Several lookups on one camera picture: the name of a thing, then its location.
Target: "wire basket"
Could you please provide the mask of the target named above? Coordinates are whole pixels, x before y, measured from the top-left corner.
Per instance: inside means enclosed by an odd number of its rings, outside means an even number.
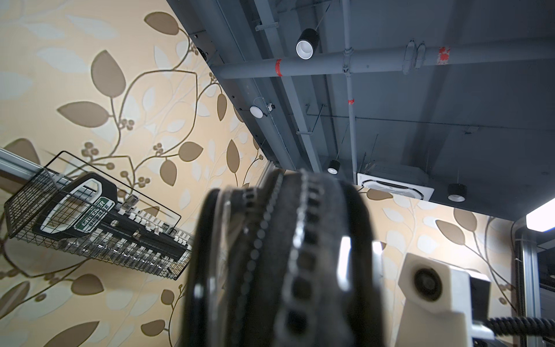
[[[4,204],[10,238],[177,280],[181,216],[62,151]]]

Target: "ceiling air conditioner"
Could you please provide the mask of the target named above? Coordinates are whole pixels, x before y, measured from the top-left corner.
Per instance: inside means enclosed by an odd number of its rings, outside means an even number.
[[[357,184],[404,197],[429,201],[433,188],[426,187],[428,175],[420,168],[374,163],[366,173],[357,174]]]

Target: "ceiling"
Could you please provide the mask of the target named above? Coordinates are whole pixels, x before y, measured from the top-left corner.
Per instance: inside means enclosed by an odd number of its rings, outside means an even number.
[[[268,1],[284,57],[296,55],[299,34],[315,28],[328,6],[317,53],[345,48],[339,0]],[[261,23],[255,0],[168,2],[211,66],[282,58],[274,57],[265,31],[255,29]],[[355,51],[404,47],[412,39],[434,47],[546,37],[555,37],[552,0],[351,1]],[[313,168],[307,142],[296,134],[294,106],[301,105],[312,130],[324,105],[309,145],[323,171],[339,151],[337,176],[352,181],[345,76],[293,77],[298,101],[276,77],[220,82],[266,156],[288,169]],[[358,165],[364,158],[364,165],[419,167],[435,188],[431,201],[509,220],[555,197],[555,59],[357,73],[352,83]],[[254,95],[276,105],[271,119],[256,120],[247,111],[259,105]],[[286,148],[290,163],[278,160],[276,143]],[[447,185],[457,180],[468,187],[463,203],[447,199]]]

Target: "leaf pattern wallpaper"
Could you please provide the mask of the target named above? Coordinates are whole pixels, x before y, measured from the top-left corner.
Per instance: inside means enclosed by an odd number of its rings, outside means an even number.
[[[0,37],[5,149],[37,164],[68,150],[180,213],[190,233],[209,189],[256,184],[259,142],[166,1],[2,0]],[[2,208],[21,185],[0,177]],[[511,315],[510,222],[360,192],[384,248],[388,345],[408,252],[488,275],[490,315]],[[178,345],[186,272],[167,280],[7,239],[3,218],[0,228],[3,346]]]

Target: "label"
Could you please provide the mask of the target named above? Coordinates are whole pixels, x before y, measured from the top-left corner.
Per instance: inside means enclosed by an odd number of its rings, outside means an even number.
[[[94,202],[93,205],[81,215],[73,226],[76,230],[84,233],[90,233],[96,229],[98,223],[102,218],[106,217],[108,212],[115,206],[115,202],[106,198],[100,197]]]

